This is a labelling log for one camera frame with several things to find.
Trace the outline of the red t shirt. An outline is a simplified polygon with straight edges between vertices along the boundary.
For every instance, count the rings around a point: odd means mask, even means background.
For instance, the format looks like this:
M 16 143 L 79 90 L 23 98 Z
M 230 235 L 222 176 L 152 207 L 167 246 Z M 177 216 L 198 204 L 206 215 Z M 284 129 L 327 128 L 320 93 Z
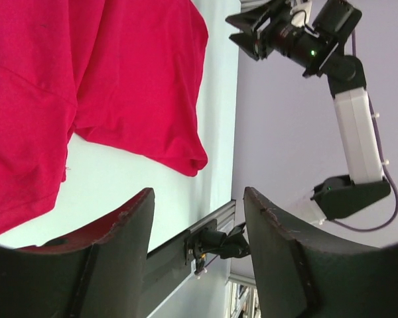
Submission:
M 0 235 L 54 208 L 73 134 L 196 176 L 207 42 L 191 1 L 0 1 Z

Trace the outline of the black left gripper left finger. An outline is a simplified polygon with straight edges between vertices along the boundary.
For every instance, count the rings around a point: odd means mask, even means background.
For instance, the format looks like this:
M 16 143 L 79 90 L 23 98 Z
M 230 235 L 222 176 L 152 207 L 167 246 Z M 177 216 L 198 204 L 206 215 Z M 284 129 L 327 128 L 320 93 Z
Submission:
M 42 246 L 0 246 L 0 317 L 136 317 L 154 208 L 146 188 Z

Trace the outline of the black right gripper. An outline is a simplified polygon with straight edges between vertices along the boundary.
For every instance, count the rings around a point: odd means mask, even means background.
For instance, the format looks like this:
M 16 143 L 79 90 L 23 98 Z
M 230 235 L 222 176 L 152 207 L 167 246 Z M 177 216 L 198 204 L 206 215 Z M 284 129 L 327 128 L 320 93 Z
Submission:
M 308 24 L 292 25 L 291 8 L 291 1 L 272 0 L 230 15 L 226 22 L 242 32 L 231 34 L 229 39 L 255 61 L 276 51 L 295 62 L 311 62 L 318 56 L 316 33 Z

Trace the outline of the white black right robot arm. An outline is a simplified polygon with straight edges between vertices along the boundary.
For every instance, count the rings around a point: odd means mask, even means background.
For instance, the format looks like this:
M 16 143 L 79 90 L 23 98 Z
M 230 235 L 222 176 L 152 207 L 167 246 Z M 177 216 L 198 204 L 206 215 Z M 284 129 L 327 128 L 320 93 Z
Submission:
M 360 59 L 345 53 L 362 12 L 347 1 L 327 1 L 309 19 L 310 1 L 268 1 L 230 15 L 230 36 L 250 58 L 272 52 L 304 68 L 303 76 L 326 76 L 346 157 L 348 173 L 324 180 L 292 213 L 313 225 L 337 223 L 395 191 L 385 171 L 380 141 Z

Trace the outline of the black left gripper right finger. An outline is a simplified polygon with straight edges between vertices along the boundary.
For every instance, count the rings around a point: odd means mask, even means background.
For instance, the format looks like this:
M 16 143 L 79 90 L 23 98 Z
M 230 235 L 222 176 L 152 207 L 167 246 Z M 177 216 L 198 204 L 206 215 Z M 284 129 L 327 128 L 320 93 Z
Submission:
M 331 235 L 253 187 L 243 202 L 263 317 L 398 317 L 398 243 Z

